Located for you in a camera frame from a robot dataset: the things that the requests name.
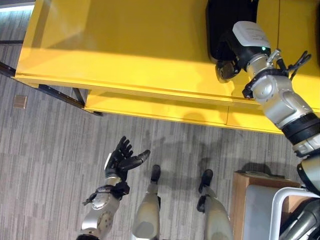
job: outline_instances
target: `metal frame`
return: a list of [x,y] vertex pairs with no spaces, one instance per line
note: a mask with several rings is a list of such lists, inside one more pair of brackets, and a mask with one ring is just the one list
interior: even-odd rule
[[23,44],[23,40],[0,40],[0,44]]
[[[16,70],[12,67],[10,67],[9,65],[4,64],[3,62],[0,62],[0,75],[4,75],[8,78],[12,78],[16,75]],[[79,90],[79,88],[72,88],[77,99],[74,99],[48,85],[45,84],[39,84],[39,87],[36,88],[37,90],[39,90],[40,92],[43,92],[45,94],[50,95],[51,97],[54,97],[56,99],[59,99],[67,104],[71,104],[72,106],[77,107],[78,109],[84,110],[86,111],[85,108],[85,101],[84,98],[81,95],[81,92]],[[89,112],[86,111],[87,113],[96,115],[96,116],[103,116],[102,112],[99,111],[94,111],[94,112]]]

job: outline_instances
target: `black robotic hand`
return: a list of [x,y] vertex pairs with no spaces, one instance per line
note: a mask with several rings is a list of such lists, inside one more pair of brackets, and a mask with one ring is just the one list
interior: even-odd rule
[[129,139],[123,136],[111,154],[111,157],[104,170],[105,177],[111,174],[118,175],[122,181],[127,180],[128,170],[140,166],[150,155],[150,150],[145,150],[137,156],[132,156],[132,146],[129,144]]

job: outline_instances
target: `black joint ring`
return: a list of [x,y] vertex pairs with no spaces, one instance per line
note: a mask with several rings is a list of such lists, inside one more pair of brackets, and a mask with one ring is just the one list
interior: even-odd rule
[[275,69],[275,68],[267,68],[265,70],[262,70],[259,72],[252,80],[245,85],[244,89],[242,90],[242,94],[244,98],[246,99],[253,99],[254,95],[251,90],[252,86],[262,77],[266,75],[273,75],[273,76],[286,76],[288,77],[288,73],[282,71],[281,69]]

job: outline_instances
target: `yellow table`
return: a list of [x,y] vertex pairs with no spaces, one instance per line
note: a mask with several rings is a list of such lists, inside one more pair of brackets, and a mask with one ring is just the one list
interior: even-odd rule
[[[85,109],[280,133],[241,91],[217,80],[207,55],[207,0],[37,0],[15,79],[89,89]],[[287,64],[313,58],[294,89],[320,112],[319,0],[260,0],[257,22]]]

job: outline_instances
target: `robotic arm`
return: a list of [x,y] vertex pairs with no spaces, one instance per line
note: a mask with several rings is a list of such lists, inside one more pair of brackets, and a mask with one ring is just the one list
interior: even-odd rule
[[297,166],[298,174],[308,190],[320,195],[320,119],[292,87],[298,68],[311,55],[305,51],[287,68],[280,50],[271,53],[265,33],[252,21],[238,21],[223,33],[216,53],[221,80],[233,78],[241,69],[249,74],[251,81],[243,96],[260,103],[264,114],[292,143],[296,155],[306,157]]
[[129,142],[125,136],[121,138],[107,160],[104,185],[98,187],[83,203],[91,203],[92,208],[84,218],[76,240],[102,240],[110,231],[120,200],[130,191],[126,182],[128,170],[141,165],[150,155],[150,151],[146,150],[138,156],[132,156]]

